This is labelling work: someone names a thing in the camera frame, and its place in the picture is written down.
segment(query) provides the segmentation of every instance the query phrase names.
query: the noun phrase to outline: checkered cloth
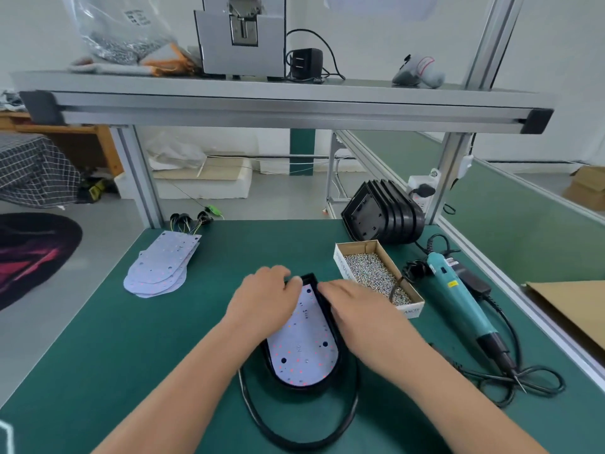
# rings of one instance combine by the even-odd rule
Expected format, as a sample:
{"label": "checkered cloth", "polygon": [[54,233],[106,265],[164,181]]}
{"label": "checkered cloth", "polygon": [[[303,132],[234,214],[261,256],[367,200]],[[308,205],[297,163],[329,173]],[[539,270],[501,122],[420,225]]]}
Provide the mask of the checkered cloth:
{"label": "checkered cloth", "polygon": [[0,200],[46,209],[76,201],[80,173],[48,137],[0,133]]}

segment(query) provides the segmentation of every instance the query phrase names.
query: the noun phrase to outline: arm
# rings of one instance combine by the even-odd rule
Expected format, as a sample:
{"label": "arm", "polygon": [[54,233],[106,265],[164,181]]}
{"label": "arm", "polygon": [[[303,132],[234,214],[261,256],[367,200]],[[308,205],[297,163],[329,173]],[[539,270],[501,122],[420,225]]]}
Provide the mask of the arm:
{"label": "arm", "polygon": [[323,282],[349,349],[407,393],[457,454],[546,454],[434,351],[388,299],[348,280]]}
{"label": "arm", "polygon": [[283,266],[244,279],[227,313],[93,454],[188,454],[254,348],[290,318],[303,281]]}

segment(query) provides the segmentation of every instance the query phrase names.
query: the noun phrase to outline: box of screws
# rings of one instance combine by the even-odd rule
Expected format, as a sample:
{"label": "box of screws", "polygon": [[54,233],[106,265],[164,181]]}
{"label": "box of screws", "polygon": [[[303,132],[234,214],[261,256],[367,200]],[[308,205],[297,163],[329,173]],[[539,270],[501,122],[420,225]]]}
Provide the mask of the box of screws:
{"label": "box of screws", "polygon": [[424,299],[401,277],[377,240],[336,244],[334,261],[343,278],[382,293],[407,318],[416,318],[422,312]]}

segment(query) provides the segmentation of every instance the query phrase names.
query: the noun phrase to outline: hand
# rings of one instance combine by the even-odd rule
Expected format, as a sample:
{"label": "hand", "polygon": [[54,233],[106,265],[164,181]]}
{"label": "hand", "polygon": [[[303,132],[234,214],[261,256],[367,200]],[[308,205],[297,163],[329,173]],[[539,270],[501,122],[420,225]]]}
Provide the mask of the hand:
{"label": "hand", "polygon": [[391,364],[426,342],[405,316],[380,293],[350,280],[321,282],[349,349],[369,368],[389,379]]}
{"label": "hand", "polygon": [[234,331],[250,335],[254,347],[271,336],[288,321],[303,289],[296,276],[286,284],[290,270],[283,266],[261,267],[246,276],[235,291],[223,318]]}

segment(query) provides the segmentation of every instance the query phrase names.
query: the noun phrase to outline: green wire connector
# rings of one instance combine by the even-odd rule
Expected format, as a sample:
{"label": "green wire connector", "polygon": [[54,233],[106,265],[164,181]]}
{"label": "green wire connector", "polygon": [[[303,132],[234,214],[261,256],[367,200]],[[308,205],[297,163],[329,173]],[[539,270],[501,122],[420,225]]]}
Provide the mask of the green wire connector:
{"label": "green wire connector", "polygon": [[210,212],[213,215],[216,215],[217,217],[222,217],[223,213],[214,205],[207,205],[206,206],[206,211]]}

